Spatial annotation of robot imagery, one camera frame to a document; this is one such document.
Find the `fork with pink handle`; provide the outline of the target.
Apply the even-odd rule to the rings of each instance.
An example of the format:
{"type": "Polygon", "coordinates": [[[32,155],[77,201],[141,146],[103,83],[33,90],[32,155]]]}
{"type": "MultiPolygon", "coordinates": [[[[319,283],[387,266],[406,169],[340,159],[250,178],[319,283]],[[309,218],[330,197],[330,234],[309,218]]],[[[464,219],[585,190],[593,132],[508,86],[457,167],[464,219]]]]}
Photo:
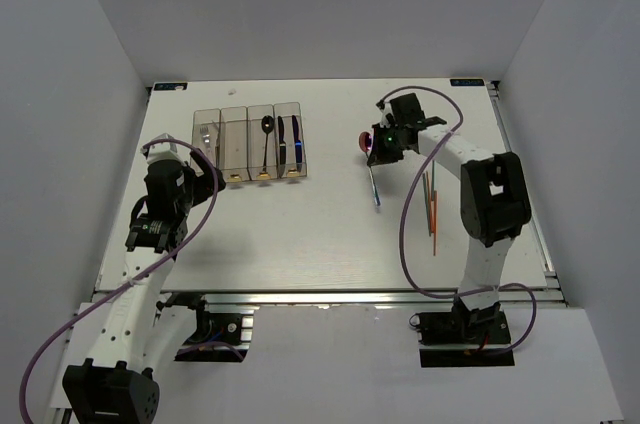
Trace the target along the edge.
{"type": "Polygon", "coordinates": [[[212,146],[211,132],[209,130],[209,126],[201,125],[199,132],[200,132],[200,137],[203,144],[203,150],[205,151],[211,163],[216,164],[216,154],[215,154],[215,149],[212,146]]]}

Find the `iridescent rainbow spoon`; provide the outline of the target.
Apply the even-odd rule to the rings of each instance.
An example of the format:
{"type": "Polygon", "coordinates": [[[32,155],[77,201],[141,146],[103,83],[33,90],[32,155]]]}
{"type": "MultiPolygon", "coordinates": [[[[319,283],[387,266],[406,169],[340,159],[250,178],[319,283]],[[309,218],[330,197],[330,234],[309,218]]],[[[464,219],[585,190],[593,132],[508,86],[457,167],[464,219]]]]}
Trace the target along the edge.
{"type": "MultiPolygon", "coordinates": [[[[365,154],[366,159],[369,159],[369,152],[371,151],[371,148],[372,148],[372,137],[371,137],[371,134],[369,132],[367,132],[367,131],[361,132],[360,135],[359,135],[359,138],[358,138],[358,143],[359,143],[359,148],[365,154]]],[[[376,185],[376,182],[375,182],[375,178],[374,178],[374,175],[373,175],[373,171],[371,170],[370,166],[367,166],[367,169],[368,169],[371,188],[372,188],[372,195],[373,195],[374,205],[375,205],[376,208],[379,208],[380,205],[381,205],[381,200],[380,200],[378,188],[377,188],[377,185],[376,185]]]]}

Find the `black knife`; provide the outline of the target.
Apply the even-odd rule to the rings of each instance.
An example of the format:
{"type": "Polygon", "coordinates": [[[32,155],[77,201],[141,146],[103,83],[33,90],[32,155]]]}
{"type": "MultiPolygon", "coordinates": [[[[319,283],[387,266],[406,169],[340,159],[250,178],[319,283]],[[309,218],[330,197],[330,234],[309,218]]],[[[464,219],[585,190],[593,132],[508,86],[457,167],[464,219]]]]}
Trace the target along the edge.
{"type": "Polygon", "coordinates": [[[285,173],[287,160],[287,144],[285,141],[285,124],[282,116],[277,117],[278,124],[278,177],[282,178],[285,173]]]}

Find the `black spoon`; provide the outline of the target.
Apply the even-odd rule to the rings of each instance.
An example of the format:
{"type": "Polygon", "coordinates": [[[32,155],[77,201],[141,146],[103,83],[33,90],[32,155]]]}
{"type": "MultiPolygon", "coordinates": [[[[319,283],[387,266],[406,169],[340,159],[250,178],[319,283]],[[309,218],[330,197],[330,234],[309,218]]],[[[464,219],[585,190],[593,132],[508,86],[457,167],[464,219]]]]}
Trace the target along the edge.
{"type": "Polygon", "coordinates": [[[259,174],[260,177],[264,177],[268,175],[267,164],[268,164],[268,154],[269,154],[269,136],[271,132],[274,130],[274,117],[272,115],[264,115],[261,119],[261,130],[264,134],[264,148],[263,148],[263,161],[262,161],[262,169],[259,174]]]}

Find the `iridescent blue knife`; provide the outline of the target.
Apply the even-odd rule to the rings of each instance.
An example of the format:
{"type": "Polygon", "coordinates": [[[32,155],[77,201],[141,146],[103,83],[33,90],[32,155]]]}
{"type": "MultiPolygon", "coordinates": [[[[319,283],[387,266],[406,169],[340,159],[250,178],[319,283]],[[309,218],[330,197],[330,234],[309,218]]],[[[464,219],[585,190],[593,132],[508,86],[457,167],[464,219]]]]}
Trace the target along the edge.
{"type": "Polygon", "coordinates": [[[298,118],[295,115],[291,116],[291,121],[292,121],[292,131],[293,131],[293,138],[294,138],[296,172],[300,174],[302,171],[302,164],[303,164],[303,148],[302,148],[302,141],[300,138],[300,126],[299,126],[298,118]]]}

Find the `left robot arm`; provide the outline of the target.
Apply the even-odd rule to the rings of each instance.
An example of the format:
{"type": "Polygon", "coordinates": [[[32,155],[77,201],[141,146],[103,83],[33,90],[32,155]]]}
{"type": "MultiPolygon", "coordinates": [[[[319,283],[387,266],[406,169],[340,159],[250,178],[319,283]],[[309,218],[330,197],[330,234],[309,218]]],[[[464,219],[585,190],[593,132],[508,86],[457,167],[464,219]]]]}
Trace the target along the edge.
{"type": "Polygon", "coordinates": [[[161,291],[179,250],[192,237],[191,209],[213,203],[223,176],[197,149],[183,161],[171,143],[143,152],[146,193],[131,210],[122,290],[80,365],[66,368],[62,387],[80,423],[150,423],[160,400],[160,368],[185,339],[205,340],[211,318],[198,309],[163,312],[161,291]]]}

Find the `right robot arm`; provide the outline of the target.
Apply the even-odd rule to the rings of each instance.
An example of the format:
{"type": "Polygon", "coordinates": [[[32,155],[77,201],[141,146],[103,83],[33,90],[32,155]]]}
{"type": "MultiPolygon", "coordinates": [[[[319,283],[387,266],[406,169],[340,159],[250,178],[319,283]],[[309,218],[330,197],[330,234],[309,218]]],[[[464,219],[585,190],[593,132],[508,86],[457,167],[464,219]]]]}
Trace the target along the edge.
{"type": "Polygon", "coordinates": [[[418,86],[389,92],[376,104],[381,119],[372,127],[369,167],[396,163],[408,151],[439,163],[459,181],[460,218],[469,241],[461,284],[454,294],[453,334],[472,343],[499,313],[499,289],[507,254],[532,217],[520,158],[493,153],[460,135],[464,115],[451,106],[453,125],[425,115],[418,86]]]}

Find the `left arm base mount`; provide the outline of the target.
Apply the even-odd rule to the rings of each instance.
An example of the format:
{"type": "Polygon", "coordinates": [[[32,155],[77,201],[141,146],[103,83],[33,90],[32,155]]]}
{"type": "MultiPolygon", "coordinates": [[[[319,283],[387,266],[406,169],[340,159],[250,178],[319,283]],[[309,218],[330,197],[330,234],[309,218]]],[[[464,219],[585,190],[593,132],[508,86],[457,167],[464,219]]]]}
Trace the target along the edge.
{"type": "Polygon", "coordinates": [[[171,293],[159,301],[159,312],[166,308],[185,307],[195,316],[195,331],[186,339],[178,362],[239,363],[246,356],[246,340],[242,338],[244,315],[240,312],[215,310],[201,293],[171,293]]]}

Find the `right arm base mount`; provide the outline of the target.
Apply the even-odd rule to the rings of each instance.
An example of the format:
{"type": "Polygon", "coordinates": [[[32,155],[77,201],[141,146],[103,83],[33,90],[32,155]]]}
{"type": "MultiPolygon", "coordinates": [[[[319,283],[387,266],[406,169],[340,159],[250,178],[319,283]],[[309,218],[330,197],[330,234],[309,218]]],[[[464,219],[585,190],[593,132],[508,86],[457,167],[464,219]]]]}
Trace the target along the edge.
{"type": "Polygon", "coordinates": [[[478,330],[463,331],[451,312],[415,313],[409,327],[418,334],[424,369],[513,367],[511,334],[505,313],[478,330]]]}

